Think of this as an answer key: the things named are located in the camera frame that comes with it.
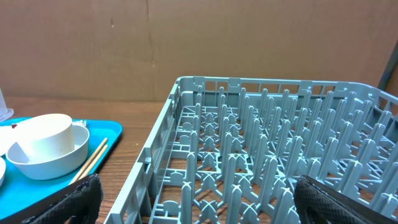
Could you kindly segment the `grey bowl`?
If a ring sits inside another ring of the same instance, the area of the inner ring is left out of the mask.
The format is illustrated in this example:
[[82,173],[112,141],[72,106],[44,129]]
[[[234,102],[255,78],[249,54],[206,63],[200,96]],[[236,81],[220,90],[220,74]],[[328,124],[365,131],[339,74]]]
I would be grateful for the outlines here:
[[64,156],[46,162],[31,162],[21,147],[14,143],[6,153],[6,158],[26,177],[34,180],[49,180],[66,175],[77,169],[88,156],[89,130],[80,125],[73,125],[75,149]]

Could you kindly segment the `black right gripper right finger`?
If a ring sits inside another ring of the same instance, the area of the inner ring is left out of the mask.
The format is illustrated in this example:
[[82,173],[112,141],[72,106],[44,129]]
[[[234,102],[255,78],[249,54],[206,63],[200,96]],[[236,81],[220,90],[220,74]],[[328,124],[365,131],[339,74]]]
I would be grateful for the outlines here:
[[307,175],[298,178],[294,204],[302,223],[397,223]]

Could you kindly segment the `white paper cup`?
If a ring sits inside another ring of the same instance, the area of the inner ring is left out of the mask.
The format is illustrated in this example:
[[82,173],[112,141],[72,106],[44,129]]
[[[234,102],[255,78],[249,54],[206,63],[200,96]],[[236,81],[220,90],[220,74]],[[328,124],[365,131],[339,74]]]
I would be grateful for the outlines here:
[[17,124],[16,142],[33,163],[64,156],[75,149],[72,118],[52,113],[36,116]]

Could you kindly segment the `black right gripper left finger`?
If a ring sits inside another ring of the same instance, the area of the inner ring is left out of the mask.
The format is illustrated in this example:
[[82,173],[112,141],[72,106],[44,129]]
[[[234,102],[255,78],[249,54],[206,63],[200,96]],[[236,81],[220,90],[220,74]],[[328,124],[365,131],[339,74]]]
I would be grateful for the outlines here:
[[1,223],[95,223],[102,199],[100,177],[94,173],[1,219]]

